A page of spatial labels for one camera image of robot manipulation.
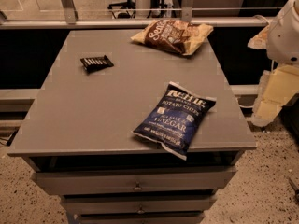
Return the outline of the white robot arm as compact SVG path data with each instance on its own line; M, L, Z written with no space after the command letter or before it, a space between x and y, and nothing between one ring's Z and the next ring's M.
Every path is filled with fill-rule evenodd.
M271 21L266 48L277 63L299 64L299 0L289 0Z

